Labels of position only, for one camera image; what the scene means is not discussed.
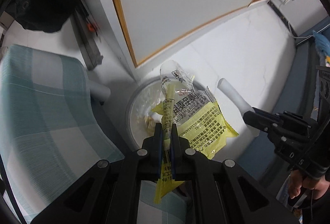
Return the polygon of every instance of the trash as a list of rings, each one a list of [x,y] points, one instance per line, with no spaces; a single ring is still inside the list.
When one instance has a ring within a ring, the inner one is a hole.
[[[179,137],[186,138],[190,147],[209,159],[226,145],[226,137],[238,133],[224,119],[218,103],[208,88],[194,90],[193,76],[189,77],[175,61],[167,61],[160,68],[165,100],[152,109],[163,115],[164,153],[161,178],[157,182],[155,203],[183,181],[172,179],[170,135],[172,124],[177,125]]]

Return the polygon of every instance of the plastic bag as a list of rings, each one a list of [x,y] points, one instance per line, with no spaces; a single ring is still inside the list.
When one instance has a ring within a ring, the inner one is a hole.
[[[175,189],[183,183],[183,181],[174,181],[172,179],[171,161],[170,161],[170,136],[173,124],[173,108],[174,104],[181,100],[189,93],[194,92],[193,76],[189,77],[181,68],[181,66],[173,61],[163,63],[160,68],[160,78],[162,92],[165,100],[159,105],[162,107],[161,114],[163,135],[164,135],[164,152],[161,167],[161,177],[157,182],[156,194],[154,202],[160,203],[160,200],[168,192]]]
[[[169,147],[173,123],[177,125],[178,135],[187,138],[191,148],[209,159],[225,146],[226,137],[238,135],[224,119],[209,89],[194,91],[193,77],[188,77],[178,63],[164,63],[160,74],[165,101],[152,110],[163,115],[164,131],[162,172],[154,198],[157,204],[163,196],[183,183],[172,179]]]

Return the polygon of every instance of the white pipe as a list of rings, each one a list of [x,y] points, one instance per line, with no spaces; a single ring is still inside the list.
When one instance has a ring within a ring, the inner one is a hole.
[[[238,108],[240,111],[241,116],[243,117],[244,113],[247,111],[253,111],[255,110],[245,101],[245,99],[237,92],[237,90],[225,79],[222,78],[218,82],[218,89],[224,93]],[[259,135],[260,130],[250,126],[246,125],[248,129],[250,130],[251,134],[254,137],[257,137]]]
[[[109,99],[111,90],[108,87],[91,80],[88,81],[88,85],[90,87],[90,95],[93,98],[104,102]]]

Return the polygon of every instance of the finger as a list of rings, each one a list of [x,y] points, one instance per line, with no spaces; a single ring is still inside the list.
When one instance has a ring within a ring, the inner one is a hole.
[[[305,178],[304,181],[303,181],[303,184],[302,186],[306,189],[310,189],[310,190],[313,190],[315,189],[316,185],[318,184],[320,180],[316,180],[316,179],[312,179],[312,178]]]
[[[300,188],[295,188],[294,186],[290,186],[288,188],[288,194],[291,199],[297,197],[300,194]]]
[[[299,170],[291,171],[290,184],[295,186],[295,188],[301,188],[303,182],[303,175]]]

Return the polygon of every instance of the chair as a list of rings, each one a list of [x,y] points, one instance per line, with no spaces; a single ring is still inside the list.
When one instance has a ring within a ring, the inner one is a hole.
[[[83,65],[19,45],[0,63],[0,154],[27,223],[98,160],[124,158],[95,120]],[[141,183],[138,223],[184,223],[185,201],[169,193],[156,205],[155,188]]]

